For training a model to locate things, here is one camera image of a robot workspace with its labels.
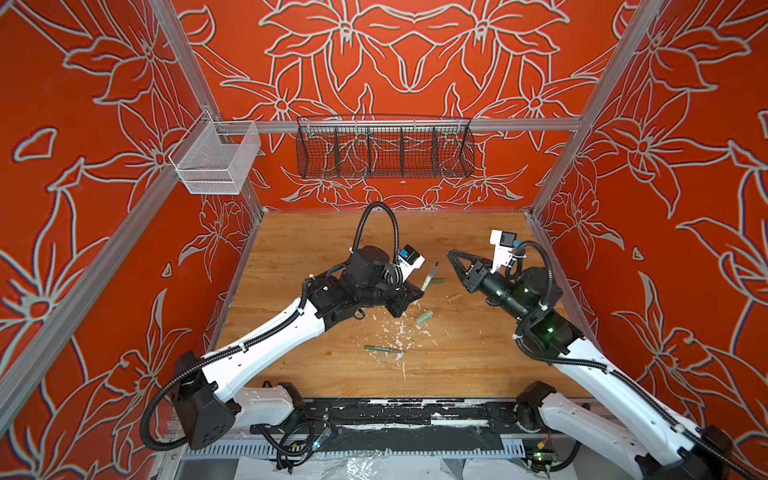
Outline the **light green pen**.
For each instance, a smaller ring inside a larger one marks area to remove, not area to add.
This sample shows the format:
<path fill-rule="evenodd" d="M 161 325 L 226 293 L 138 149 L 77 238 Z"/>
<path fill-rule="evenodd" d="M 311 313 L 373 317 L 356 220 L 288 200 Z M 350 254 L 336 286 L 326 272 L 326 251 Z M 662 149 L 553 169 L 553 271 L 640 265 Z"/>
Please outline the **light green pen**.
<path fill-rule="evenodd" d="M 425 292 L 427 290 L 427 288 L 429 287 L 430 283 L 434 279 L 434 277 L 435 277 L 435 275 L 437 273 L 438 268 L 439 268 L 439 262 L 436 261 L 435 264 L 433 265 L 433 267 L 431 268 L 431 270 L 429 271 L 429 273 L 427 274 L 427 276 L 425 277 L 424 281 L 422 282 L 422 285 L 421 285 L 421 291 L 422 292 Z"/>

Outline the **light green pen cap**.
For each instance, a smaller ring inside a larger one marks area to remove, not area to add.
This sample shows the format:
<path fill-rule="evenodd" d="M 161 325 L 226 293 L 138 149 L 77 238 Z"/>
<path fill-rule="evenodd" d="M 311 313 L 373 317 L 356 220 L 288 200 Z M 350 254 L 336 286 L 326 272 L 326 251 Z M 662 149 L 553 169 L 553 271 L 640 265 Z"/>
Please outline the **light green pen cap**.
<path fill-rule="evenodd" d="M 428 321 L 429 319 L 431 319 L 431 318 L 433 317 L 433 315 L 434 315 L 434 312 L 433 312 L 433 311 L 431 311 L 431 310 L 429 310 L 429 311 L 427 311 L 427 312 L 423 313 L 423 314 L 422 314 L 422 315 L 421 315 L 421 316 L 420 316 L 420 317 L 417 319 L 417 324 L 418 324 L 418 325 L 422 325 L 423 323 L 425 323 L 426 321 Z"/>

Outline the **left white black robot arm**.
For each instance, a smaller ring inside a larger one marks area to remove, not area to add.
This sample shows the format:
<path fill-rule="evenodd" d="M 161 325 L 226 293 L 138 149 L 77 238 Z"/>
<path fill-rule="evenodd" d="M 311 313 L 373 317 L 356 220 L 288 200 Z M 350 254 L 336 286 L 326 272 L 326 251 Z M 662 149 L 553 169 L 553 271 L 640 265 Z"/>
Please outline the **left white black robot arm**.
<path fill-rule="evenodd" d="M 243 408 L 236 396 L 257 374 L 294 348 L 336 325 L 362 320 L 369 308 L 383 307 L 394 318 L 423 297 L 410 275 L 423 256 L 393 235 L 393 252 L 362 245 L 370 214 L 380 209 L 399 227 L 394 211 L 381 201 L 369 204 L 355 231 L 348 258 L 305 278 L 300 295 L 283 311 L 229 345 L 201 357 L 188 351 L 171 379 L 149 400 L 139 423 L 145 447 L 155 452 L 182 446 L 194 450 L 245 425 L 279 425 L 299 409 L 301 398 L 288 383 L 270 387 L 256 407 Z"/>

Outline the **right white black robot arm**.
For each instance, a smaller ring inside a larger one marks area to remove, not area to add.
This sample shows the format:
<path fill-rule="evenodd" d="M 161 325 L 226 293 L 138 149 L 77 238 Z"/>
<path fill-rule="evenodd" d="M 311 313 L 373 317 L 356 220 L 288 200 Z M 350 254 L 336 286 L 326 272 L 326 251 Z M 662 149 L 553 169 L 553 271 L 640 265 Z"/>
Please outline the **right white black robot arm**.
<path fill-rule="evenodd" d="M 492 236 L 491 259 L 448 253 L 458 280 L 515 320 L 513 340 L 525 356 L 557 368 L 615 418 L 609 421 L 536 381 L 516 398 L 522 429 L 565 434 L 634 479 L 725 479 L 732 473 L 754 478 L 734 460 L 723 431 L 698 427 L 651 395 L 556 311 L 562 291 L 541 245 L 509 240 L 503 231 Z"/>

